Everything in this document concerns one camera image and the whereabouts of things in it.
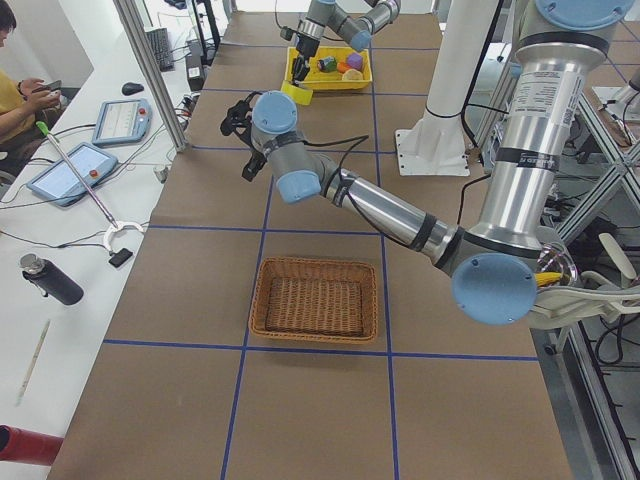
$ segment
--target computer keyboard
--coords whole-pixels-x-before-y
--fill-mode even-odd
[[[173,53],[169,47],[169,34],[166,28],[156,28],[146,32],[147,39],[149,39],[149,45],[156,57],[156,62],[160,71],[173,69]]]

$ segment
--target yellow plastic crate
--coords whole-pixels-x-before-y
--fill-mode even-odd
[[[342,80],[342,74],[338,71],[325,73],[318,70],[318,60],[331,56],[334,57],[337,62],[346,62],[347,57],[354,52],[359,53],[363,58],[362,76],[364,78],[362,80]],[[297,56],[298,51],[294,47],[287,49],[287,67],[284,72],[284,79],[286,81],[291,80],[291,67]],[[358,90],[366,87],[373,81],[371,62],[369,61],[369,52],[367,50],[356,52],[350,47],[319,47],[316,56],[311,57],[309,60],[309,66],[311,67],[311,71],[301,84],[314,91]]]

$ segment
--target brown woven basket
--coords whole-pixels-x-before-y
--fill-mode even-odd
[[[249,328],[270,338],[370,342],[378,331],[375,270],[359,262],[266,258]]]

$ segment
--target person's hair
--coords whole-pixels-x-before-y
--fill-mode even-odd
[[[14,30],[18,26],[16,16],[6,0],[0,0],[0,30]]]

